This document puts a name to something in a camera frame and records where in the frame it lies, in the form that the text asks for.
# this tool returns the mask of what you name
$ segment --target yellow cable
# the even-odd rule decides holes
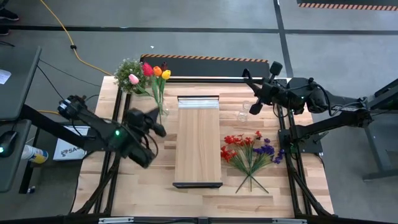
[[[58,19],[58,17],[54,14],[54,12],[52,12],[52,10],[48,7],[48,5],[46,5],[46,3],[44,3],[43,0],[40,0],[40,2],[42,2],[43,5],[44,5],[44,6],[51,12],[51,14],[58,20],[59,24],[62,26],[62,28],[64,29],[64,31],[67,33],[67,35],[68,35],[68,37],[69,37],[69,40],[70,40],[70,43],[71,43],[72,45],[75,45],[75,44],[73,43],[72,37],[70,36],[69,32],[66,30],[65,26],[62,24],[61,20]],[[107,72],[107,71],[105,71],[105,70],[102,70],[102,69],[100,69],[100,68],[98,68],[98,67],[96,67],[96,66],[94,66],[94,65],[92,65],[92,64],[89,64],[89,63],[83,61],[83,60],[79,57],[79,55],[77,54],[76,49],[73,49],[73,51],[75,52],[76,58],[77,58],[81,63],[84,63],[85,65],[90,66],[91,68],[97,69],[98,71],[100,71],[100,72],[102,72],[102,73],[104,73],[104,74],[106,74],[106,75],[112,76],[112,74],[110,74],[109,72]]]
[[[55,111],[38,110],[37,112],[40,112],[40,113],[50,113],[50,114],[60,115],[58,112],[55,112]]]

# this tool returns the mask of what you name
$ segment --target computer mouse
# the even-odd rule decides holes
[[[14,152],[18,132],[6,131],[0,136],[0,157],[9,157]]]

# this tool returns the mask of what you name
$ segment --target spray can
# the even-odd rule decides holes
[[[49,158],[49,154],[36,147],[25,145],[24,151],[22,152],[21,159],[27,159],[36,164],[42,164]]]

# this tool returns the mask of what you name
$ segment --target orange tulip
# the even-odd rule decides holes
[[[162,69],[159,68],[159,66],[155,66],[155,67],[154,67],[154,74],[155,74],[157,77],[161,76],[162,73],[163,73],[163,72],[162,72]]]

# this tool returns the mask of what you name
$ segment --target pink tulip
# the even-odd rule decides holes
[[[135,75],[133,75],[133,74],[130,74],[130,75],[129,75],[129,79],[130,79],[131,84],[133,84],[133,85],[139,83],[139,79],[138,79]]]

